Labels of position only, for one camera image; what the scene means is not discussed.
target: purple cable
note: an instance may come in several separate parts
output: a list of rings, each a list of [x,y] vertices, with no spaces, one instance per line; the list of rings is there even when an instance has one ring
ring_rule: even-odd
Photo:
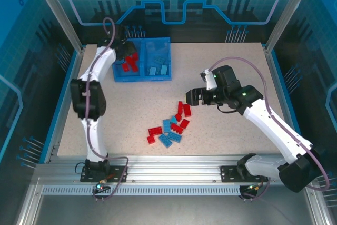
[[[249,64],[251,67],[253,67],[253,69],[255,69],[255,71],[259,74],[261,80],[262,80],[262,83],[263,83],[263,89],[264,89],[264,101],[265,101],[265,105],[266,105],[266,108],[267,108],[267,111],[268,111],[268,114],[269,116],[274,120],[274,122],[279,125],[280,128],[282,128],[302,149],[304,149],[306,151],[306,153],[308,153],[308,155],[312,158],[312,160],[316,163],[317,167],[320,169],[323,177],[324,177],[324,180],[325,180],[325,187],[324,188],[316,188],[316,187],[312,187],[310,185],[307,185],[308,188],[312,189],[312,190],[316,190],[316,191],[321,191],[321,192],[324,192],[326,190],[329,189],[330,187],[330,182],[329,182],[329,178],[328,178],[328,175],[326,174],[326,171],[325,169],[323,168],[323,166],[321,165],[321,163],[318,161],[318,159],[313,155],[313,153],[304,145],[302,144],[302,142],[296,138],[295,135],[293,135],[285,126],[283,126],[277,119],[276,117],[272,114],[272,111],[269,107],[269,102],[268,102],[268,93],[267,93],[267,83],[261,73],[261,71],[253,64],[251,63],[250,61],[244,59],[244,58],[241,58],[241,57],[235,57],[235,56],[232,56],[232,57],[225,57],[225,58],[222,58],[220,59],[219,61],[217,61],[216,63],[214,63],[210,68],[209,68],[209,71],[211,71],[212,69],[214,69],[214,67],[216,67],[219,63],[225,61],[225,60],[240,60],[242,62],[245,62],[247,64]]]
[[[105,157],[105,156],[102,156],[100,154],[98,154],[95,149],[93,148],[92,144],[91,144],[91,140],[90,140],[90,122],[89,122],[89,106],[90,106],[90,95],[89,95],[89,92],[90,92],[90,78],[91,78],[91,74],[92,74],[92,70],[94,69],[94,66],[95,64],[97,63],[97,61],[101,58],[101,56],[110,48],[110,46],[112,45],[114,39],[115,39],[115,33],[116,33],[116,27],[115,27],[115,23],[114,21],[109,18],[109,17],[106,17],[103,19],[103,27],[104,27],[104,30],[107,34],[109,34],[109,32],[107,31],[106,29],[106,26],[105,26],[105,22],[106,20],[109,20],[112,24],[112,37],[111,37],[111,40],[109,42],[109,44],[106,46],[105,49],[103,49],[103,51],[98,55],[98,57],[94,60],[94,62],[92,63],[92,65],[90,66],[90,69],[89,69],[89,74],[88,74],[88,77],[87,77],[87,81],[86,81],[86,86],[85,86],[85,93],[86,93],[86,98],[85,98],[85,119],[87,121],[87,129],[86,129],[86,134],[87,134],[87,139],[88,139],[88,144],[89,144],[89,147],[91,149],[91,151],[96,155],[98,156],[99,158],[102,158],[102,159],[108,159],[108,160],[118,160],[118,159],[126,159],[126,164],[125,164],[125,167],[123,169],[123,172],[122,172],[122,175],[120,177],[120,179],[118,180],[118,183],[115,187],[115,189],[111,192],[110,195],[108,195],[107,197],[105,197],[104,199],[108,199],[110,197],[112,197],[112,195],[115,194],[115,192],[117,191],[118,187],[120,186],[121,182],[122,182],[122,179],[123,179],[123,176],[126,172],[126,168],[127,168],[127,165],[128,165],[128,157],[126,156],[120,156],[120,157],[117,157],[117,158],[109,158],[109,157]]]
[[[243,195],[246,195],[248,197],[254,197],[254,195],[251,195],[249,193],[244,193]],[[287,221],[290,223],[290,224],[293,224],[295,225],[295,223],[290,220],[286,215],[285,213],[283,213],[277,206],[275,206],[272,202],[269,202],[269,201],[266,201],[264,199],[260,199],[261,201],[263,201],[264,203],[268,204],[268,205],[271,205],[274,209],[276,209],[283,217],[285,217],[287,219]]]

